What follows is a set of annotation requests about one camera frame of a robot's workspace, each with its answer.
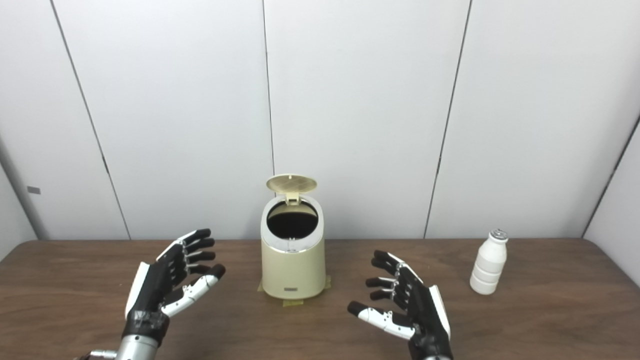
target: white backdrop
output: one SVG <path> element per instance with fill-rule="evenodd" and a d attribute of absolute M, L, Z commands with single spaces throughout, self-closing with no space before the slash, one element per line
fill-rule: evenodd
<path fill-rule="evenodd" d="M 580 236 L 640 113 L 637 1 L 474 2 L 442 153 L 468 0 L 54 4 L 102 153 L 50 4 L 0 0 L 0 151 L 48 238 L 128 237 L 116 194 L 132 238 L 256 238 L 274 172 L 330 238 Z"/>
<path fill-rule="evenodd" d="M 48 1 L 0 0 L 0 151 L 41 237 L 128 238 Z"/>
<path fill-rule="evenodd" d="M 471 10 L 428 238 L 580 237 L 640 114 L 640 1 Z"/>
<path fill-rule="evenodd" d="M 640 133 L 629 143 L 587 233 L 640 286 Z"/>
<path fill-rule="evenodd" d="M 0 166 L 0 260 L 18 244 L 35 240 L 36 234 Z"/>

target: open lid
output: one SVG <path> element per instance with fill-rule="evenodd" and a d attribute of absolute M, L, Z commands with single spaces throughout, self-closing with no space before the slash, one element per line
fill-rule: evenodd
<path fill-rule="evenodd" d="M 296 174 L 280 174 L 267 180 L 267 187 L 276 193 L 285 195 L 287 205 L 298 205 L 300 194 L 315 189 L 317 182 L 310 177 Z"/>

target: white bottle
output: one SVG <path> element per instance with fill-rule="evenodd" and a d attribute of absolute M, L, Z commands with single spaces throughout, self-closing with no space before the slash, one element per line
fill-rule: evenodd
<path fill-rule="evenodd" d="M 507 233 L 495 229 L 480 246 L 470 280 L 471 288 L 478 294 L 492 294 L 498 286 L 502 268 L 507 261 L 507 241 Z"/>

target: silver bottle cap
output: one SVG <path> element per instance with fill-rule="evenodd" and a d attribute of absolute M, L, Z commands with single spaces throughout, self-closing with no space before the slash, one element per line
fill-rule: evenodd
<path fill-rule="evenodd" d="M 509 238 L 509 235 L 500 229 L 491 230 L 490 235 L 496 240 L 507 240 Z"/>

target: trash can lid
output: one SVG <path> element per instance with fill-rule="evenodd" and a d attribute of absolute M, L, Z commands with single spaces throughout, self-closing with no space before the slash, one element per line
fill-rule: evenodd
<path fill-rule="evenodd" d="M 312 178 L 296 174 L 280 174 L 267 180 L 267 187 L 276 193 L 308 193 L 317 185 Z"/>

